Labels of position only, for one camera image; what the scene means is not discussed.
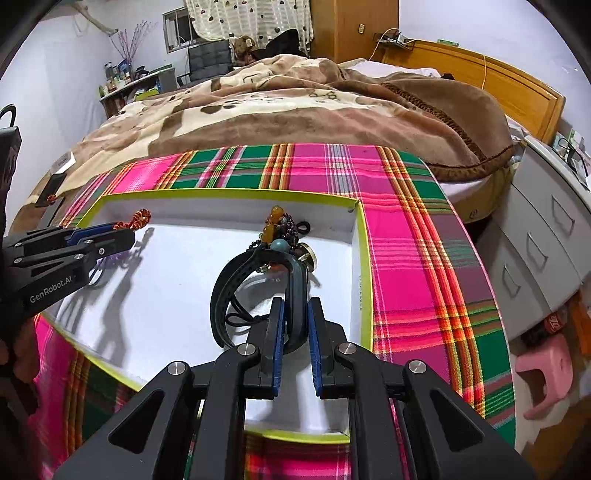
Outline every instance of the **fleece blanket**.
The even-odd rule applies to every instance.
[[[513,150],[505,115],[484,90],[411,73],[373,79],[327,59],[279,55],[130,103],[73,147],[76,163],[57,194],[71,197],[92,177],[142,158],[298,142],[406,151],[440,181],[486,177]],[[30,204],[48,178],[34,189],[13,230],[35,225],[41,212]]]

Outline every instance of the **blue gripper pad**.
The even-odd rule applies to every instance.
[[[114,223],[104,223],[103,225],[90,226],[88,228],[81,228],[80,230],[74,231],[70,238],[66,241],[66,245],[71,247],[77,245],[81,240],[94,235],[100,235],[101,233],[110,232],[113,229]]]
[[[312,361],[312,379],[314,379],[314,388],[316,396],[319,397],[322,392],[322,369],[320,365],[320,345],[318,344],[318,334],[316,333],[316,322],[314,321],[314,312],[312,304],[308,302],[308,343],[310,344],[310,359]]]
[[[285,319],[283,313],[285,310],[285,300],[281,301],[281,310],[279,312],[279,325],[277,326],[277,337],[275,338],[275,350],[273,351],[273,396],[279,395],[279,386],[281,385],[281,366],[283,365],[283,343],[285,337]]]

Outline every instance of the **white drawer cabinet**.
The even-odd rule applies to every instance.
[[[584,203],[565,179],[531,148],[525,151],[513,185],[535,206],[560,240],[580,279],[584,279],[591,272],[591,213]]]
[[[495,290],[509,340],[551,313],[533,275],[494,220],[478,242],[478,251]]]
[[[550,309],[558,310],[577,291],[580,278],[554,232],[513,185],[493,218],[527,265]]]
[[[550,147],[526,142],[476,245],[509,340],[558,310],[591,273],[591,193]]]

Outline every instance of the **teal bead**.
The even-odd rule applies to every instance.
[[[271,242],[271,250],[279,250],[279,252],[290,252],[290,244],[282,238],[277,238]]]

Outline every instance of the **orange object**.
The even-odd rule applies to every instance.
[[[150,222],[152,215],[147,208],[142,208],[134,213],[130,223],[117,222],[113,227],[113,230],[119,230],[122,228],[132,229],[134,232],[140,228],[144,228]]]
[[[276,225],[284,213],[285,212],[283,211],[283,208],[281,208],[279,205],[275,205],[271,209],[271,213],[269,214],[269,217],[267,217],[267,223],[273,223],[274,225]]]
[[[270,244],[273,241],[273,235],[275,235],[275,226],[272,223],[267,223],[262,230],[261,242]]]
[[[586,356],[591,355],[591,318],[583,302],[581,301],[581,294],[576,293],[571,299],[570,315],[573,319],[574,327],[577,330],[577,337],[579,338],[579,346],[581,353]]]

